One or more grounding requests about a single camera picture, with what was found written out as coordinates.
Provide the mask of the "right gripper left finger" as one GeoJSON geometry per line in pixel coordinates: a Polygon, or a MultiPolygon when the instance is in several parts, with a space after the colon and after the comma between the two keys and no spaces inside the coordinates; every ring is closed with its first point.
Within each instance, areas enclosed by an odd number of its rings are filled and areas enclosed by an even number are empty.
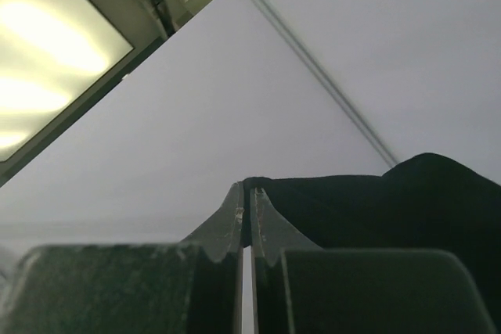
{"type": "Polygon", "coordinates": [[[238,333],[244,190],[182,241],[38,246],[1,295],[4,333],[238,333]]]}

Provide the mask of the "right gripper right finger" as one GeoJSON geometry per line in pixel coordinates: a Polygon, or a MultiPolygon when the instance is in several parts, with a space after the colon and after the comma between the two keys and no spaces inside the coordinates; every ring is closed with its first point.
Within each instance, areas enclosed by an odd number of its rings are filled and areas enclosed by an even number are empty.
{"type": "Polygon", "coordinates": [[[249,200],[257,333],[494,333],[470,273],[440,250],[337,248],[249,200]]]}

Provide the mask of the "black t-shirt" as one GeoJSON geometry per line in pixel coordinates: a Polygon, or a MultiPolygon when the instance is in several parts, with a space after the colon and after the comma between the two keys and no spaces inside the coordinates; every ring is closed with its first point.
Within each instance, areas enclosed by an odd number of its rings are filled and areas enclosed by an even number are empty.
{"type": "Polygon", "coordinates": [[[433,248],[455,254],[500,320],[500,187],[455,160],[423,153],[376,175],[247,178],[323,248],[433,248]]]}

